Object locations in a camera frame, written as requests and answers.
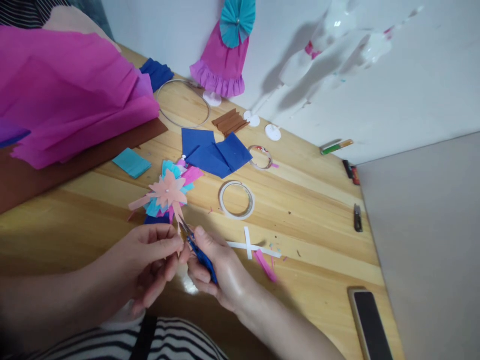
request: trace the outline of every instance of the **roll of tape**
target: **roll of tape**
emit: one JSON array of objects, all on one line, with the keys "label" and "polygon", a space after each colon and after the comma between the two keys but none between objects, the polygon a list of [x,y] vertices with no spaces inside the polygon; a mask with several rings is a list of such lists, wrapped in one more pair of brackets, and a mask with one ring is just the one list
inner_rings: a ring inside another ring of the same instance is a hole
[{"label": "roll of tape", "polygon": [[274,159],[272,157],[272,154],[270,154],[270,152],[266,148],[260,145],[252,145],[248,148],[248,151],[252,152],[252,149],[260,150],[262,153],[268,156],[268,160],[269,160],[268,165],[266,167],[260,167],[256,163],[254,163],[253,160],[250,160],[250,165],[252,165],[255,169],[265,171],[270,169],[271,167],[274,167],[274,168],[279,167],[278,165],[274,164]]},{"label": "roll of tape", "polygon": [[[224,195],[225,195],[225,190],[229,188],[232,185],[237,185],[243,188],[248,195],[248,208],[246,209],[245,213],[243,215],[235,215],[232,214],[230,211],[227,210],[225,207],[225,202],[224,202]],[[220,193],[218,194],[218,201],[220,202],[220,207],[222,211],[231,219],[236,219],[236,220],[245,220],[250,217],[254,213],[255,210],[255,195],[254,193],[240,181],[228,181],[223,184],[223,186],[220,189]]]}]

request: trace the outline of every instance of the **teal paper umbrella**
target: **teal paper umbrella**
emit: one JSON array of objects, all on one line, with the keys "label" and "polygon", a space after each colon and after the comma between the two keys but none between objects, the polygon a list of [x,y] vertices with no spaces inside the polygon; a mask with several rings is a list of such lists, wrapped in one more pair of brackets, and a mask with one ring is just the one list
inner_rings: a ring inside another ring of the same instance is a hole
[{"label": "teal paper umbrella", "polygon": [[256,16],[255,0],[225,0],[220,32],[223,43],[233,49],[250,36]]}]

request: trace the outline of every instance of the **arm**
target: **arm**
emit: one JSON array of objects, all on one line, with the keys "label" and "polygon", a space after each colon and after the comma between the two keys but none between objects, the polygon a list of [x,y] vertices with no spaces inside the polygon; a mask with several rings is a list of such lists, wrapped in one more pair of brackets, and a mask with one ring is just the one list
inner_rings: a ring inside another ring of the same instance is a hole
[{"label": "arm", "polygon": [[287,309],[259,285],[222,238],[195,229],[197,245],[210,258],[219,286],[198,259],[190,256],[188,273],[200,291],[214,295],[280,359],[343,360],[335,345],[305,317]]},{"label": "arm", "polygon": [[140,226],[78,271],[0,278],[0,340],[34,351],[99,326],[130,299],[139,314],[175,276],[183,247],[171,225]]}]

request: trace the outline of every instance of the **right hand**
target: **right hand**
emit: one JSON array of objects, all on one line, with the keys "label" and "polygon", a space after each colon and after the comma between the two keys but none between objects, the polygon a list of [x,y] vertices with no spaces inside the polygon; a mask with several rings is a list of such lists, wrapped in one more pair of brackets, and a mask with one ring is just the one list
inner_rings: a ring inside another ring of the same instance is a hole
[{"label": "right hand", "polygon": [[218,285],[211,281],[209,271],[200,264],[193,251],[188,260],[188,276],[198,290],[213,295],[225,309],[236,313],[246,306],[246,299],[258,286],[257,282],[221,236],[208,234],[201,226],[197,226],[194,234],[197,246],[213,264]]}]

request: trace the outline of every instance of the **left hand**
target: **left hand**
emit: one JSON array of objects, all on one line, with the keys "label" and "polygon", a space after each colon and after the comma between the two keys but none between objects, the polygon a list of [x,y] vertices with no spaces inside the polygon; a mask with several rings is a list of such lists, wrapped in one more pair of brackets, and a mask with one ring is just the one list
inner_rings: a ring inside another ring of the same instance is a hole
[{"label": "left hand", "polygon": [[189,253],[172,225],[152,224],[133,229],[103,256],[79,272],[97,299],[97,316],[106,321],[130,299],[133,314],[148,309],[172,281]]}]

